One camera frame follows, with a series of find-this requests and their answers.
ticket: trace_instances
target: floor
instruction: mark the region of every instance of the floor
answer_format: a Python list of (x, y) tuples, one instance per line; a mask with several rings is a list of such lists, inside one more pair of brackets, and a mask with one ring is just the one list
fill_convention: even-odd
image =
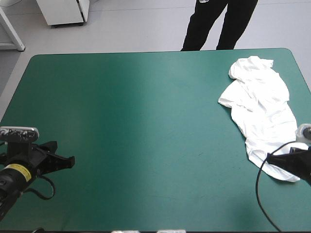
[[(86, 25), (53, 29), (35, 0), (3, 7), (26, 50), (0, 51), (0, 119), (32, 56), (177, 51), (182, 47), (194, 4), (195, 0), (91, 0)], [(290, 49), (311, 88), (310, 12), (311, 0), (259, 0), (236, 48)], [(224, 14), (216, 21), (203, 50), (215, 49), (223, 18)]]

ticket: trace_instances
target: leg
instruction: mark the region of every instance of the leg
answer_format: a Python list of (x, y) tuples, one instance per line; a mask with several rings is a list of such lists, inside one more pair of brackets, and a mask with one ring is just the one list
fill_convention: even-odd
[(228, 0), (209, 0), (206, 3), (196, 1), (182, 51), (201, 49), (206, 42), (209, 30), (227, 4)]
[(217, 50), (232, 50), (245, 31), (258, 0), (230, 0)]

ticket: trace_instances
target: green table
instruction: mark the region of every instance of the green table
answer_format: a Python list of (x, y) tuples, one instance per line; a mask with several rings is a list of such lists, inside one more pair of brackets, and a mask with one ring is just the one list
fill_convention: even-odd
[[(20, 198), (1, 230), (273, 231), (255, 197), (258, 168), (217, 100), (230, 66), (274, 59), (297, 123), (311, 94), (287, 49), (38, 55), (1, 125), (38, 127), (73, 169), (48, 175), (49, 201)], [(50, 188), (35, 181), (46, 194)], [(283, 230), (311, 230), (311, 188), (263, 174), (262, 203)]]

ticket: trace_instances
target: white cloth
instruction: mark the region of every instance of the white cloth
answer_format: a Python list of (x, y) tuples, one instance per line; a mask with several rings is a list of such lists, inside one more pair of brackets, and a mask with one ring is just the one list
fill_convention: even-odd
[[(229, 71), (230, 78), (236, 80), (218, 100), (218, 103), (231, 108), (233, 121), (246, 137), (248, 158), (258, 167), (267, 157), (267, 153), (296, 139), (296, 119), (287, 104), (289, 92), (272, 66), (273, 60), (260, 59), (257, 56), (238, 59)], [(304, 143), (292, 143), (275, 155), (288, 153), (290, 147), (308, 149)], [(265, 163), (262, 170), (279, 180), (300, 180), (268, 163)]]

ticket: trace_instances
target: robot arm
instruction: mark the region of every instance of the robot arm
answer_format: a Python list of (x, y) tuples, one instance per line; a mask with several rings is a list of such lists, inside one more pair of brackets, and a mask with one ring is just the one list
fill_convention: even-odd
[(0, 221), (37, 177), (74, 165), (74, 157), (55, 154), (56, 141), (33, 144), (38, 137), (36, 128), (0, 127), (0, 140), (7, 144), (7, 152), (0, 157), (4, 165), (0, 171)]
[[(296, 142), (311, 144), (311, 124), (303, 124), (296, 131)], [(288, 154), (268, 154), (267, 162), (278, 166), (311, 185), (311, 147), (308, 150), (291, 148)]]

